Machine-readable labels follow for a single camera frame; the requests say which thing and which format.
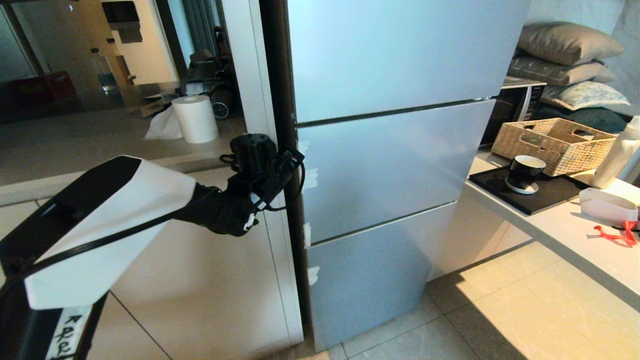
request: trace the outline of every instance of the white tape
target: white tape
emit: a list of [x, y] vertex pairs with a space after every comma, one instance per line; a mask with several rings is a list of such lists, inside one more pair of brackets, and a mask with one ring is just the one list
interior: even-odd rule
[[302, 225], [302, 231], [304, 232], [305, 249], [308, 249], [311, 246], [311, 224], [306, 222]]
[[300, 151], [302, 155], [307, 154], [308, 148], [309, 148], [309, 140], [298, 141], [298, 151]]
[[307, 276], [309, 278], [309, 286], [313, 285], [318, 281], [318, 271], [320, 271], [320, 266], [314, 266], [312, 268], [307, 269]]
[[305, 184], [302, 186], [302, 190], [313, 189], [318, 186], [318, 169], [310, 168], [305, 174]]

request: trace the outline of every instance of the black cable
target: black cable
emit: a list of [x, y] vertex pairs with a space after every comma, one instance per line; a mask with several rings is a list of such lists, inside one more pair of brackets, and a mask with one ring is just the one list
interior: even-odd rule
[[300, 171], [302, 172], [301, 178], [300, 178], [300, 185], [298, 186], [298, 192], [296, 192], [296, 196], [293, 198], [294, 200], [292, 200], [290, 203], [285, 204], [285, 206], [282, 206], [280, 208], [272, 208], [271, 205], [268, 204], [267, 206], [265, 206], [265, 209], [269, 211], [280, 211], [280, 210], [287, 209], [289, 206], [295, 203], [295, 199], [297, 199], [300, 196], [300, 194], [302, 193], [302, 187], [305, 185], [305, 164], [302, 161], [300, 162]]
[[128, 236], [137, 234], [141, 231], [150, 229], [151, 227], [154, 227], [156, 225], [162, 224], [165, 221], [169, 221], [173, 218], [179, 217], [181, 215], [184, 215], [185, 213], [187, 213], [188, 211], [191, 211], [192, 208], [200, 205], [201, 202], [204, 201], [204, 199], [206, 199], [208, 196], [210, 196], [212, 193], [218, 193], [220, 192], [220, 189], [213, 186], [211, 188], [211, 191], [207, 194], [205, 194], [204, 196], [202, 196], [201, 198], [199, 198], [198, 200], [194, 201], [194, 202], [190, 202], [189, 204], [187, 204], [186, 206], [172, 211], [170, 213], [167, 213], [165, 215], [162, 215], [160, 217], [154, 218], [152, 220], [149, 220], [147, 222], [144, 222], [142, 224], [136, 225], [134, 227], [130, 227], [128, 229], [124, 229], [122, 231], [119, 231], [117, 233], [111, 234], [111, 235], [107, 235], [103, 238], [99, 238], [97, 240], [93, 240], [93, 241], [89, 241], [88, 243], [84, 243], [82, 245], [78, 245], [76, 247], [72, 247], [71, 249], [65, 250], [63, 252], [59, 252], [49, 258], [43, 259], [35, 264], [32, 264], [29, 268], [20, 271], [19, 274], [16, 274], [12, 277], [10, 277], [9, 279], [6, 280], [6, 282], [4, 283], [4, 285], [2, 286], [2, 288], [0, 288], [0, 302], [2, 301], [2, 299], [8, 294], [9, 290], [11, 290], [16, 284], [20, 283], [21, 281], [24, 281], [27, 277], [45, 269], [48, 268], [52, 265], [55, 265], [61, 261], [64, 261], [68, 258], [71, 258], [73, 256], [76, 255], [80, 255], [83, 254], [85, 252], [97, 249], [99, 247], [103, 247], [105, 245], [109, 245], [110, 243], [114, 243], [118, 240], [124, 239]]

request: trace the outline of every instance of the refrigerator door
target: refrigerator door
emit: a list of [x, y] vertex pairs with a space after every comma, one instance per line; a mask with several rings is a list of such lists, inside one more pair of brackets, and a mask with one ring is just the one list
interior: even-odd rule
[[316, 351], [411, 311], [455, 203], [307, 250]]
[[529, 3], [288, 1], [297, 121], [497, 95]]
[[306, 241], [456, 200], [494, 102], [298, 129], [307, 169], [302, 196], [310, 228]]

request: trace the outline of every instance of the microwave oven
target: microwave oven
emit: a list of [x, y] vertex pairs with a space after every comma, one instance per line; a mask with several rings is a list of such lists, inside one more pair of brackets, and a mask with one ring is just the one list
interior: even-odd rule
[[506, 76], [489, 117], [480, 146], [493, 144], [505, 122], [531, 120], [546, 83]]

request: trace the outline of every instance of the pillow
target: pillow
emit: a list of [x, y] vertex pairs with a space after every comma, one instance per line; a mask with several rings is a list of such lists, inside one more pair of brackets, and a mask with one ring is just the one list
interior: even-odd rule
[[548, 22], [522, 29], [518, 46], [529, 54], [563, 65], [621, 54], [625, 48], [602, 31], [571, 22]]
[[532, 120], [552, 119], [561, 117], [606, 133], [622, 132], [627, 123], [615, 112], [605, 108], [584, 108], [577, 111], [540, 104], [533, 114]]
[[598, 78], [599, 83], [614, 81], [616, 76], [598, 62], [581, 65], [558, 65], [534, 56], [522, 56], [511, 60], [509, 75], [518, 78], [544, 81], [548, 85], [565, 86]]
[[547, 86], [542, 102], [569, 110], [597, 108], [608, 104], [629, 105], [627, 98], [609, 85], [583, 81], [570, 86]]

